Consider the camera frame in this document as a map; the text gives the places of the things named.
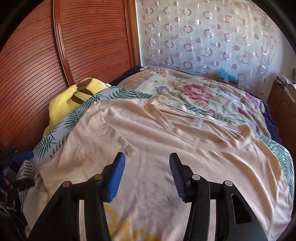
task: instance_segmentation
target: wooden nightstand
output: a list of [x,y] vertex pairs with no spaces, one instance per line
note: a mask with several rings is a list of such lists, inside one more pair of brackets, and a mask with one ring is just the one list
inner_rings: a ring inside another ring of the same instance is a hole
[[296,168],[296,103],[275,81],[268,97],[272,118],[280,130],[282,145],[288,149]]

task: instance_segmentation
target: wall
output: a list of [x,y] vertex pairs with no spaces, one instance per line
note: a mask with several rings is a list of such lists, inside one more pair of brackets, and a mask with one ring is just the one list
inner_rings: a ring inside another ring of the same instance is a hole
[[137,14],[142,65],[201,76],[223,67],[239,78],[239,88],[263,100],[275,73],[291,75],[296,54],[249,0],[143,0]]

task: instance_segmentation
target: floral bedspread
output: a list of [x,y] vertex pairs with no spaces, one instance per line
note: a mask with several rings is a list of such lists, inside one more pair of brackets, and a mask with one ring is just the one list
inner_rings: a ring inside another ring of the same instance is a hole
[[144,67],[141,72],[122,81],[117,87],[195,106],[203,111],[271,137],[264,117],[261,100],[228,84],[177,70]]

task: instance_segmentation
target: brown stripe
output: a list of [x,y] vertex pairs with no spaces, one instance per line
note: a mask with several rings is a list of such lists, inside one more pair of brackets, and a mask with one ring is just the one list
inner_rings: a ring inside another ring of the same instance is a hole
[[80,90],[80,92],[83,93],[83,94],[90,95],[90,96],[93,96],[93,95],[94,95],[94,94],[93,94],[90,90],[88,90],[88,89]]
[[86,89],[88,87],[88,85],[91,83],[91,81],[92,81],[92,78],[89,78],[89,79],[87,79],[87,80],[85,80],[83,82],[78,83],[77,84],[77,90],[81,91],[81,90]]
[[82,104],[84,101],[80,98],[78,98],[77,96],[73,95],[71,97],[71,100],[73,100],[74,102],[76,102],[77,104]]

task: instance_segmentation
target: blue gripper pad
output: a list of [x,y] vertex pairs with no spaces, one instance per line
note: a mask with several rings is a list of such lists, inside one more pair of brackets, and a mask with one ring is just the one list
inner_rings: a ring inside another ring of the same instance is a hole
[[109,182],[109,191],[107,195],[108,201],[112,201],[116,197],[123,170],[126,164],[126,158],[122,152],[118,153],[113,163],[115,164],[114,171]]

